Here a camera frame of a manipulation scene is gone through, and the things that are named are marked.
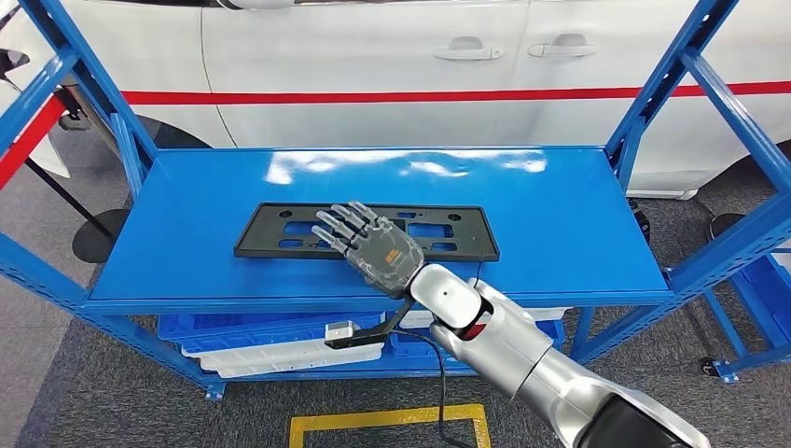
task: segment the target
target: white plastic tray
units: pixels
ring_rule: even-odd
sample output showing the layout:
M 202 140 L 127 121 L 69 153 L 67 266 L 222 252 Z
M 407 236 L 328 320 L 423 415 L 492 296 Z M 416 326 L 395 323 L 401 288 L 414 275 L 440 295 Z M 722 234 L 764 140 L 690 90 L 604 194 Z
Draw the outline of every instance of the white plastic tray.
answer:
M 524 311 L 530 313 L 533 319 L 539 321 L 560 320 L 563 318 L 566 310 L 570 309 L 571 308 L 525 308 Z M 488 314 L 483 315 L 479 323 L 485 324 L 489 321 L 489 318 L 491 317 Z M 434 322 L 434 318 L 431 316 L 431 312 L 427 310 L 413 310 L 404 316 L 400 326 L 402 329 L 424 329 L 430 326 L 432 322 Z
M 379 359 L 383 347 L 383 343 L 374 343 L 333 350 L 324 344 L 324 339 L 311 339 L 211 352 L 183 351 L 183 353 L 188 357 L 199 358 L 203 369 L 217 371 L 223 378 L 233 378 Z

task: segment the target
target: yellow floor marking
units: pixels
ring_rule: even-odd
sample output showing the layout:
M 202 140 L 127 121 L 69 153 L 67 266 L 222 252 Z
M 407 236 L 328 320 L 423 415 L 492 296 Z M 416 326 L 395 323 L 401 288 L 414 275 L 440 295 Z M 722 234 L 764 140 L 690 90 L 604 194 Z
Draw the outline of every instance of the yellow floor marking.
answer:
M 288 448 L 303 448 L 304 435 L 308 431 L 328 429 L 348 429 L 350 427 L 387 427 L 409 425 L 412 423 L 436 422 L 439 408 L 414 408 L 398 411 L 377 411 L 374 413 L 338 413 L 335 415 L 314 415 L 292 417 L 288 437 Z M 475 441 L 478 448 L 492 448 L 489 440 L 489 427 L 482 404 L 459 404 L 445 406 L 445 420 L 472 419 Z

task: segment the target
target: robot finger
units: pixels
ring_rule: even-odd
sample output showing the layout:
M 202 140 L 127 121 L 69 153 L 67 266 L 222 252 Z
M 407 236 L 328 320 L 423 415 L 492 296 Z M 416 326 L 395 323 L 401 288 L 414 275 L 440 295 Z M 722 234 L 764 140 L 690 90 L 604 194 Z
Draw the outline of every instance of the robot finger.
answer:
M 361 217 L 363 217 L 370 223 L 376 222 L 376 218 L 379 217 L 379 215 L 375 214 L 373 210 L 364 206 L 359 201 L 350 201 L 349 206 L 352 207 L 355 212 L 357 212 Z
M 324 221 L 329 227 L 332 228 L 333 231 L 340 233 L 343 237 L 345 237 L 350 242 L 354 238 L 354 231 L 346 227 L 346 224 L 335 219 L 332 215 L 325 212 L 324 210 L 316 212 L 316 217 Z
M 355 226 L 359 231 L 363 230 L 363 227 L 366 225 L 366 221 L 363 218 L 359 217 L 357 213 L 350 211 L 348 208 L 344 207 L 343 205 L 333 203 L 331 207 L 336 213 L 343 218 L 344 221 L 347 223 Z
M 311 231 L 313 234 L 324 240 L 330 247 L 341 252 L 341 254 L 345 254 L 346 250 L 349 249 L 349 246 L 345 245 L 341 240 L 332 236 L 330 232 L 325 231 L 319 226 L 311 227 Z

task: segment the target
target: black cable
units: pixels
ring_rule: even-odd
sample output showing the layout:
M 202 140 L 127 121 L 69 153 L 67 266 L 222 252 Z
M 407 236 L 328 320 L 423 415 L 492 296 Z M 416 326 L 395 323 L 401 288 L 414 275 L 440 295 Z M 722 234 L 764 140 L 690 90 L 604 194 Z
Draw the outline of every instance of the black cable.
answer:
M 459 448 L 474 448 L 471 445 L 468 445 L 462 441 L 458 441 L 451 436 L 445 434 L 445 362 L 442 361 L 442 355 L 439 353 L 440 347 L 439 344 L 428 339 L 427 337 L 423 336 L 422 334 L 413 333 L 411 331 L 404 331 L 403 329 L 394 329 L 393 333 L 403 334 L 406 336 L 411 336 L 413 338 L 420 339 L 421 341 L 428 343 L 431 345 L 431 348 L 434 349 L 434 353 L 437 355 L 437 361 L 439 362 L 439 417 L 437 419 L 437 430 L 439 431 L 439 437 L 446 443 L 449 443 L 453 446 L 457 446 Z
M 478 268 L 475 270 L 475 285 L 472 286 L 472 288 L 475 289 L 478 287 L 478 280 L 480 280 L 480 268 L 483 267 L 483 249 L 480 248 L 480 240 L 478 239 L 478 236 L 473 235 L 472 239 L 478 244 L 478 253 L 480 256 L 478 260 Z

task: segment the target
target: lower shelf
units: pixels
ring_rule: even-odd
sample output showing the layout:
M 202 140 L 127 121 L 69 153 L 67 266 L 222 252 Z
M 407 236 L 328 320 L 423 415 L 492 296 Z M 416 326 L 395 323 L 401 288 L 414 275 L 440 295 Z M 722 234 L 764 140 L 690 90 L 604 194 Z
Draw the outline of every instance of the lower shelf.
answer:
M 564 340 L 562 322 L 560 320 L 541 322 L 550 324 L 552 328 L 543 329 L 560 346 Z M 440 352 L 445 362 L 445 372 L 449 376 L 474 376 L 475 371 L 463 362 L 457 361 L 447 353 Z M 227 378 L 224 381 L 290 381 L 290 380 L 342 380 L 342 379 L 378 379 L 378 378 L 424 378 L 439 376 L 439 365 L 436 357 L 396 357 L 393 347 L 386 344 L 382 349 L 382 357 L 372 361 L 355 362 L 303 371 L 281 371 Z

